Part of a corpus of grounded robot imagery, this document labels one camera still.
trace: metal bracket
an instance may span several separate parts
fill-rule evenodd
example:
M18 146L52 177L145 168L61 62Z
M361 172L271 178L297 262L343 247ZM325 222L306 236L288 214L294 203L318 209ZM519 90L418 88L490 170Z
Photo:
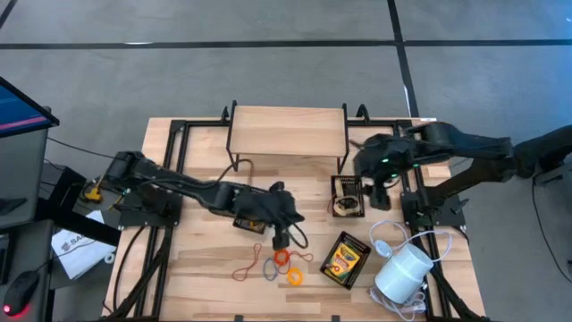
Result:
M128 193L122 205L115 205L114 207L122 212L119 219L120 228L178 225L181 218L182 196L179 193L164 190L156 190L156 193L157 203L155 205L145 205L144 199L138 193Z
M369 112L367 112L367 107L363 104L361 104L358 108L357 108L357 114L356 117L363 117L364 118L364 123L365 124L369 124Z
M428 211L422 212L418 208L419 198L415 192L403 192L401 194L401 208L405 225L413 228L426 226L453 226L465 225L463 206L466 200L461 201L458 195L445 200L445 202Z
M179 131L186 123L185 120L174 120L171 121L171 125L169 126L169 133L174 133Z

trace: orange rubber band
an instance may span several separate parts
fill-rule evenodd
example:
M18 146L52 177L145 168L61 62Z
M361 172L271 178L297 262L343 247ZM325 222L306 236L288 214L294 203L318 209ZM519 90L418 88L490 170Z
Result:
M284 259L280 260L280 255L284 255ZM277 250L274 253L274 263L276 263L279 267L286 265L290 261L290 253L287 250Z
M290 284L298 286L302 284L302 281L304 281L304 274L297 267L293 267L288 271L288 282Z

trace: wooden table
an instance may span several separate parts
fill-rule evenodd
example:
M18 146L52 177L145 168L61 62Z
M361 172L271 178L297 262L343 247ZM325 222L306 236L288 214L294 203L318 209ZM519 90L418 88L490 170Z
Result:
M143 144L143 153L161 164L168 137L171 118L152 118L149 120L147 134ZM412 120L414 125L421 120ZM185 161L184 173L200 179L214 179L229 164L225 150L226 127L192 128ZM349 128L352 140L362 141L378 133L391 134L389 128ZM176 151L180 140L175 143ZM351 149L349 159L355 155ZM332 315L342 320L384 320L399 321L400 318L380 305L374 303L368 295L375 274L383 265L383 259L374 252L367 260L361 275L351 291L346 291L319 272L319 267L335 243L340 232L346 231L361 241L369 243L369 229L372 224L383 219L402 221L400 211L401 185L389 190L391 210L381 211L366 208L365 218L333 218L326 212L330 191L330 175L335 174L335 160L328 157L285 157L251 156L256 165L253 185L267 189L274 182L285 182L286 189L296 198L298 212L306 221L300 227L309 239L307 250L291 246L291 250L314 254L314 261L307 263L294 258L293 266L304 273L304 283L295 287L279 275L273 282L262 276L262 265L266 258L273 255L273 230L265 235L250 233L232 226L232 220L210 214L192 199L184 200L181 223L174 231L171 257L165 283L161 320L233 320L235 315L243 315L245 320L295 319L295 320L331 320ZM447 163L423 166L425 184L438 184L450 177ZM353 172L348 163L343 173ZM248 167L242 166L237 173L230 171L225 180L246 182ZM117 251L111 283L105 303L111 306L114 293L114 280L123 252L137 228L126 229ZM147 246L148 228L134 243L122 272L119 287L121 301L137 282ZM443 260L445 276L458 292L459 296L477 314L484 314L484 308L467 241L455 234L450 254ZM383 238L390 245L402 242L402 235L392 225L383 225L375 231L376 238ZM437 236L440 252L447 245L446 237ZM231 273L252 262L253 245L263 244L260 260L250 271L248 279L236 282ZM151 312L152 295L155 280L149 284L145 314ZM432 292L435 314L440 314L436 289Z

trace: white cord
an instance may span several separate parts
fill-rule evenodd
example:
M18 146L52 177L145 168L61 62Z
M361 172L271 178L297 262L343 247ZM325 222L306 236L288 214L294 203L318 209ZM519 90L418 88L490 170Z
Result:
M391 223L395 226L397 226L402 232L403 232L403 236L406 238L406 240L404 242L402 242L399 246L396 247L391 247L392 250L398 250L401 247L405 246L408 242L411 242L411 240L413 240L414 238L423 236L423 235L427 235L429 233L434 233L434 234L445 234L449 237L449 242L447 243L447 249L445 250L445 252L438 258L438 259L432 259L432 262L438 262L440 260L442 260L443 258L445 258L445 256L447 256L447 254L449 254L450 248L453 245L453 235L450 234L449 232L445 232L445 231L436 231L436 230L432 230L432 231L425 231L425 232L421 232L418 233L414 236L411 236L408 238L408 234L405 232L405 228L403 228L402 225L400 225L400 223L398 222L394 222L392 220L382 220L380 222L375 223L372 228L369 230L369 241L372 243L372 245L375 247L375 241L374 241L374 236L372 235L372 233L374 232L375 227L377 227L378 225L383 225L383 224L387 224L387 223Z
M403 232L403 237L405 237L406 239L408 238L408 234L405 231L405 228L403 228L402 225L400 225L400 223L398 222L394 222L393 220L382 220L380 222L375 223L372 228L369 230L369 241L372 243L372 245L375 248L375 242L374 242L374 236L372 235L372 233L374 232L375 227L377 227L378 225L383 225L383 224L387 224L387 223L392 223L394 226L398 227L402 232Z
M383 224L387 224L387 223L391 223L391 224L397 226L403 232L403 236L406 239L404 242L402 242L400 245L398 245L396 247L389 247L389 244L387 244L387 242L385 242L385 241L378 241L377 244L376 244L376 241L374 241L373 232L374 232L375 227L377 227L378 225L383 225ZM392 253L395 250L399 250L400 248L405 246L408 242L410 242L414 238L421 237L421 236L429 234L429 233L446 234L447 236L449 236L449 242L447 244L447 249L445 250L445 252L438 259L432 259L432 262L437 262L437 261L440 261L443 258L445 258L445 256L447 256L447 254L449 254L450 248L453 244L453 236L448 232L435 231L435 230L425 231L425 232L417 233L414 236L411 236L408 238L408 234L402 225L400 225L399 223L394 222L392 220L382 220L380 222L375 223L372 226L372 228L369 230L369 241L372 243L375 250L377 251L378 254L380 254L380 256L391 257ZM413 293L413 295L407 301L405 301L405 303L403 303L403 305L400 308L398 308L398 306L391 300L390 300L390 303L388 303L387 300L385 300L385 296L383 295L383 293L382 293L383 297L380 300L377 297L377 295L375 294L375 287L372 287L369 289L369 295L371 296L371 298L375 302L381 304L387 310L397 313L400 316L400 318L402 318L406 322L413 321L415 319L416 313L423 313L423 312L425 312L425 309L426 309L426 307L425 307L425 295L421 291L417 291L417 292ZM403 316L403 313L411 313L412 316L411 316L411 318L405 318Z
M438 262L441 259L445 258L445 256L447 256L447 254L449 254L450 251L450 247L453 245L453 235L450 234L449 232L445 232L445 231L425 231L425 232L421 232L416 234L415 236L411 236L408 239L406 239L403 243L401 243L401 245L397 246L395 248L395 250L400 249L401 247L405 246L406 243L410 242L412 239L416 238L416 237L421 237L423 235L427 235L428 233L434 233L434 234L446 234L447 236L449 236L449 242L447 243L447 249L445 250L445 252L438 258L438 259L433 259L433 262Z
M411 296L409 300L406 301L401 308L398 308L397 305L395 305L395 303L393 303L392 301L388 303L385 300L384 296L380 300L377 297L377 294L375 294L374 287L369 289L369 296L371 296L371 298L375 302L385 307L388 311L397 313L400 316L400 318L402 318L406 322L411 322L415 320L416 313L425 312L425 295L421 291L414 293L413 296ZM405 316L403 316L403 313L411 313L411 318L405 318Z

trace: black stand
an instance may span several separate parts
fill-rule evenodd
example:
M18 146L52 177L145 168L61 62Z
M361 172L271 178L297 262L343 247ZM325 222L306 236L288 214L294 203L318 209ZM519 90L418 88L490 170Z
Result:
M108 225L86 218L72 210L59 208L44 199L38 199L38 219L51 219L59 227L79 233L98 242L117 246L121 232Z

